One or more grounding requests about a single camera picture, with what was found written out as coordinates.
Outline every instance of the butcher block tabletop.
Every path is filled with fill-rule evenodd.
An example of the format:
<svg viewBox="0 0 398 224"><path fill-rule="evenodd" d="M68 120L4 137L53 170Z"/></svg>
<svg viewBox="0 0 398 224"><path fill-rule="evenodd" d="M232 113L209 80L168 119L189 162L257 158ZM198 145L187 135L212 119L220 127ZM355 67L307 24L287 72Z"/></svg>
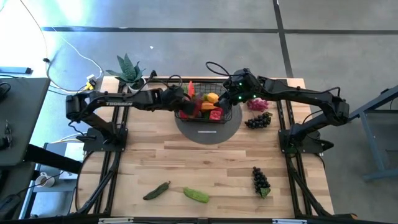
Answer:
<svg viewBox="0 0 398 224"><path fill-rule="evenodd" d="M118 82L114 77L105 77L101 91L116 93ZM288 78L287 82L290 86L305 88L301 78ZM161 83L151 83L149 87L164 88ZM297 123L302 123L311 113L308 105L292 102L292 106ZM111 216L294 217L286 161L280 152L277 136L280 127L276 102L269 102L268 112L273 117L271 124L264 129L248 129L244 122L253 118L253 113L244 104L241 108L243 119L235 135L213 145L187 139L177 128L172 112L130 108L127 146L119 166ZM100 108L96 113L111 121L113 108ZM103 152L94 152L83 167L78 186L79 206L87 201L98 185L103 157ZM302 157L309 189L325 210L333 213L320 158L312 154L303 154ZM254 166L262 169L271 184L271 192L265 199L258 196L252 186ZM162 195L153 200L142 199L167 181L171 181L170 188ZM104 191L101 211L108 197L108 187L109 184ZM184 187L207 193L210 201L200 203L186 197ZM297 189L300 208L304 212L302 192L298 186Z"/></svg>

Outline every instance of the wire basket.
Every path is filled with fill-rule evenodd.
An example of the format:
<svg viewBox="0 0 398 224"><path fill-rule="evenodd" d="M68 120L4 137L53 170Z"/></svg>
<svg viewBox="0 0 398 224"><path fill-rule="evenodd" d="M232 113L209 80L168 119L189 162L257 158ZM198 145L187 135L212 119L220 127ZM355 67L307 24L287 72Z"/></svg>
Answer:
<svg viewBox="0 0 398 224"><path fill-rule="evenodd" d="M194 85L195 87L195 93L216 93L218 96L221 96L226 89L222 85L218 84L213 84L213 83L200 83ZM207 122L207 123L219 123L219 124L225 124L227 121L230 121L232 119L232 110L231 108L229 109L228 113L223 113L221 115L221 119L215 120L215 119L206 119L206 118L181 118L180 112L175 112L174 113L175 117L182 120L182 121L195 121L195 122Z"/></svg>

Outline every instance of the potted plant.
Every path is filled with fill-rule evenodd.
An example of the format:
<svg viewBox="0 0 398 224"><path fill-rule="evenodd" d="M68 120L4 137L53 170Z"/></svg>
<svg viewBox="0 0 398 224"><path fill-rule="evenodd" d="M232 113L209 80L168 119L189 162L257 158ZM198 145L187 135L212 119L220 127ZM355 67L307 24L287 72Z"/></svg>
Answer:
<svg viewBox="0 0 398 224"><path fill-rule="evenodd" d="M115 72L113 70L107 70L107 72L111 75L116 75L117 79L122 82L126 82L127 86L129 87L131 93L136 93L143 85L145 85L146 81L142 77L142 72L145 70L140 70L138 67L138 63L134 66L129 56L126 54L124 59L118 56L118 61L120 65L120 69L122 70L121 73ZM142 90L147 90L148 86L144 86Z"/></svg>

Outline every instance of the white cup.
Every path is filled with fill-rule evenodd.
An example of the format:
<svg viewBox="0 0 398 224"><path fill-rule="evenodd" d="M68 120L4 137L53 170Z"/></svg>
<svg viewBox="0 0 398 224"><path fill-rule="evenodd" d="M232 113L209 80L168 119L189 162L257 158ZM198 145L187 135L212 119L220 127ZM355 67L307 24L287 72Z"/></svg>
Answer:
<svg viewBox="0 0 398 224"><path fill-rule="evenodd" d="M45 172L41 172L40 176L35 181L36 187L52 187L54 183L54 177L50 178Z"/></svg>

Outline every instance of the gray floor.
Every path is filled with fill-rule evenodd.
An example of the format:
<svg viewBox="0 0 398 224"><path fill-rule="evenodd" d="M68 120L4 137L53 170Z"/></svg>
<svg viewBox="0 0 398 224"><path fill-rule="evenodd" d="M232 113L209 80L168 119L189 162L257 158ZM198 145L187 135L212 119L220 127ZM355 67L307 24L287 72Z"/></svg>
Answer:
<svg viewBox="0 0 398 224"><path fill-rule="evenodd" d="M41 26L277 28L272 0L24 2ZM279 0L279 4L285 29L398 29L398 1ZM0 28L4 30L0 36L2 63L30 66L33 76L44 76L42 37L19 1L9 1L0 12ZM230 71L249 67L257 75L286 77L278 34L46 32L53 60L50 75L70 89L79 89L85 77L97 75L98 69L80 58L59 35L104 69L118 70L116 55L128 53L147 68L145 75L153 69L164 75L211 75L204 63L213 60ZM397 85L397 35L287 34L286 43L294 77L304 78L307 88L314 90L340 86L351 110ZM32 138L34 144L73 133L66 125L63 99L48 93ZM393 107L398 108L398 101ZM398 222L398 179L364 182L361 178L376 166L359 121L327 127L321 133L323 139L335 143L325 153L335 212ZM58 204L46 210L43 204L48 198L61 203L67 197L40 195L34 213L62 214L68 206Z"/></svg>

